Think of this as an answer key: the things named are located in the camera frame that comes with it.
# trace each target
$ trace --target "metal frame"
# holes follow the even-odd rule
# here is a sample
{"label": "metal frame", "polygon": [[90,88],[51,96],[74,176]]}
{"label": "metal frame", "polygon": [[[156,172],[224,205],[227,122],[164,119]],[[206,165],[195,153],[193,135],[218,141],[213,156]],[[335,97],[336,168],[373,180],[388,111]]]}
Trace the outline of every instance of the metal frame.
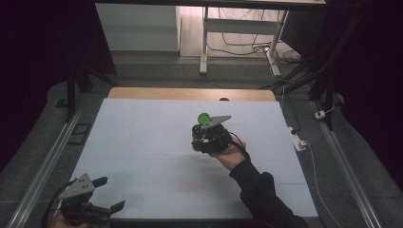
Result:
{"label": "metal frame", "polygon": [[223,32],[223,33],[241,33],[241,34],[263,34],[274,35],[272,44],[269,50],[265,51],[267,59],[270,63],[273,75],[280,77],[278,65],[274,53],[276,51],[276,45],[278,43],[279,36],[284,26],[285,18],[287,17],[285,11],[278,22],[275,21],[251,21],[251,20],[236,20],[236,19],[219,19],[208,18],[208,7],[204,10],[203,18],[203,36],[201,44],[201,67],[200,75],[207,73],[207,35],[208,32]]}
{"label": "metal frame", "polygon": [[56,165],[56,162],[59,160],[59,157],[62,154],[63,149],[65,148],[68,137],[70,136],[74,125],[80,118],[87,96],[87,94],[84,94],[79,99],[75,113],[72,115],[70,122],[65,123],[62,132],[60,133],[56,142],[50,148],[47,156],[42,162],[41,167],[30,183],[28,190],[26,191],[25,195],[20,201],[20,204],[18,204],[17,209],[12,215],[9,224],[7,225],[8,228],[25,226],[29,215],[33,210],[33,207],[35,206],[36,201],[39,199],[39,196],[41,195],[42,190],[44,189],[48,178],[50,177],[50,174],[53,171],[54,166]]}
{"label": "metal frame", "polygon": [[[311,106],[315,112],[319,111],[314,102],[311,102]],[[349,185],[350,191],[352,192],[353,197],[356,200],[362,217],[367,223],[367,226],[370,228],[381,228],[382,226],[379,222],[379,219],[377,218],[374,208],[371,205],[367,194],[362,189],[361,184],[359,183],[358,178],[356,177],[355,172],[343,151],[343,148],[338,142],[335,132],[330,130],[328,125],[323,120],[319,120],[319,123],[326,138],[326,141],[330,145],[332,152],[335,155],[341,173],[343,174],[344,179]]]}
{"label": "metal frame", "polygon": [[293,3],[261,0],[95,0],[95,3],[133,4],[152,6],[188,6],[188,7],[212,7],[212,8],[242,8],[260,10],[298,10],[298,11],[350,11],[355,10],[356,5],[328,6],[323,3]]}

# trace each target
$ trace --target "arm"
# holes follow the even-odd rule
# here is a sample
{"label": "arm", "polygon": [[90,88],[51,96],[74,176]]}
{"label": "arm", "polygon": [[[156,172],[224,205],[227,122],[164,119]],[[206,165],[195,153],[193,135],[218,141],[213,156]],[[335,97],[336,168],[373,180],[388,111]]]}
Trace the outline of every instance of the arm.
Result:
{"label": "arm", "polygon": [[255,221],[277,228],[308,227],[302,218],[294,216],[293,211],[276,196],[273,176],[269,173],[261,174],[237,147],[231,145],[225,151],[210,156],[231,171],[230,177],[240,186],[240,199]]}
{"label": "arm", "polygon": [[49,228],[89,228],[89,227],[91,227],[89,224],[81,224],[79,226],[70,225],[60,211],[56,213],[55,217],[53,218],[53,221],[49,226]]}

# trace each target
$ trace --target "robotic hand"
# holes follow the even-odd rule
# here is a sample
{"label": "robotic hand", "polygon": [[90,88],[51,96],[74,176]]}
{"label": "robotic hand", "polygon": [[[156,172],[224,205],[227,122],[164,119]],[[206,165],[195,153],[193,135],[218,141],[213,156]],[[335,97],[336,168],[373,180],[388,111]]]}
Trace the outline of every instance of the robotic hand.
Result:
{"label": "robotic hand", "polygon": [[59,196],[59,200],[62,201],[60,210],[71,225],[87,223],[99,227],[109,227],[110,216],[123,210],[125,201],[118,202],[110,208],[94,206],[89,202],[95,188],[105,185],[106,182],[107,177],[91,180],[88,174],[84,174],[79,179],[63,185],[50,201],[42,218],[42,227],[48,227],[48,213],[51,205],[62,191]]}
{"label": "robotic hand", "polygon": [[208,154],[218,153],[233,144],[243,154],[247,154],[242,145],[232,140],[231,134],[233,133],[228,132],[221,124],[229,119],[231,119],[229,115],[210,117],[207,113],[202,113],[198,118],[199,124],[194,125],[192,128],[193,149]]}

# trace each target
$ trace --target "dark background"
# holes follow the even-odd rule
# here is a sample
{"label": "dark background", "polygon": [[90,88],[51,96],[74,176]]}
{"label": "dark background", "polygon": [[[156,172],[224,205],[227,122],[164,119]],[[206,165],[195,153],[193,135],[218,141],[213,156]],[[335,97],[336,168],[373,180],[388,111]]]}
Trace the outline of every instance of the dark background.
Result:
{"label": "dark background", "polygon": [[116,74],[95,5],[86,0],[2,1],[0,7],[0,170],[73,70]]}
{"label": "dark background", "polygon": [[[343,6],[356,0],[327,0]],[[345,105],[342,113],[372,147],[403,189],[402,88],[403,3],[374,0],[359,13],[355,28],[330,73]],[[301,54],[315,71],[326,62],[349,22],[347,10],[337,13],[290,11],[281,39]]]}

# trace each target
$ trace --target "human hand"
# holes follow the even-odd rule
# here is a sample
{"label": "human hand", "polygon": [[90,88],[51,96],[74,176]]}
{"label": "human hand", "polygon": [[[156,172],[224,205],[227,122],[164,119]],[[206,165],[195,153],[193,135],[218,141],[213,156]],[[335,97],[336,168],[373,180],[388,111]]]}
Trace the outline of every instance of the human hand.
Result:
{"label": "human hand", "polygon": [[[243,145],[246,148],[246,142],[241,142],[236,138],[232,138],[232,141],[238,143],[240,146]],[[227,168],[229,171],[232,171],[239,163],[245,160],[242,151],[240,151],[236,146],[230,144],[228,148],[219,153],[210,153],[210,157],[216,158],[221,164]]]}
{"label": "human hand", "polygon": [[56,213],[56,216],[53,218],[53,221],[50,224],[50,228],[90,228],[89,224],[81,224],[79,226],[70,225],[70,223],[65,219],[63,214],[59,211]]}

